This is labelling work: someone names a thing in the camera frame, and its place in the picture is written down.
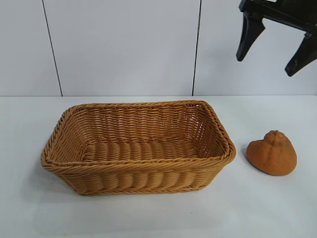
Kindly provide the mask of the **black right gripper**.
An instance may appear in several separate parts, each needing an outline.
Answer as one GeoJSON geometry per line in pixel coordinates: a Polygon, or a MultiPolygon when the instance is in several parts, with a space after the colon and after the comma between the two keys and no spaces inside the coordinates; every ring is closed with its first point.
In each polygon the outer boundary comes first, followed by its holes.
{"type": "MultiPolygon", "coordinates": [[[[242,61],[250,47],[264,31],[263,18],[284,24],[310,35],[317,33],[316,0],[243,0],[239,4],[243,12],[243,26],[236,53],[242,61]]],[[[285,67],[288,76],[293,76],[303,67],[317,59],[317,37],[305,36],[285,67]]]]}

